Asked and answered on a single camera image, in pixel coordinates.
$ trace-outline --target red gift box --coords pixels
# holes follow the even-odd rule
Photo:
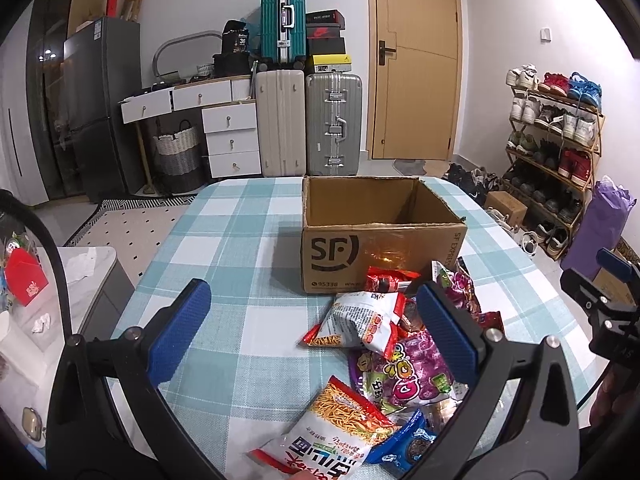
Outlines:
[[[24,306],[49,283],[36,257],[23,248],[12,251],[4,268],[4,277],[11,293]]]

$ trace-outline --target white suitcase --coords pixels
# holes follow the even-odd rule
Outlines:
[[[259,72],[255,89],[262,174],[304,175],[305,75],[300,70]]]

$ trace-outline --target suitcase handle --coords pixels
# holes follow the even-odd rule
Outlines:
[[[291,23],[289,23],[289,25],[287,25],[287,19],[286,19],[286,12],[282,13],[282,26],[284,28],[294,28],[296,26],[296,11],[293,8],[293,5],[283,5],[282,9],[289,9],[290,13],[291,13]]]

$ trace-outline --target hand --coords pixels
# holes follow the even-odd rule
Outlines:
[[[629,409],[636,394],[634,391],[625,392],[617,397],[612,393],[620,390],[625,379],[613,370],[604,378],[589,412],[589,423],[592,426],[601,424],[610,412],[621,415]]]

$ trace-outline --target rug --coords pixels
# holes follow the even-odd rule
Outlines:
[[[109,246],[136,286],[194,196],[103,200],[65,247]]]

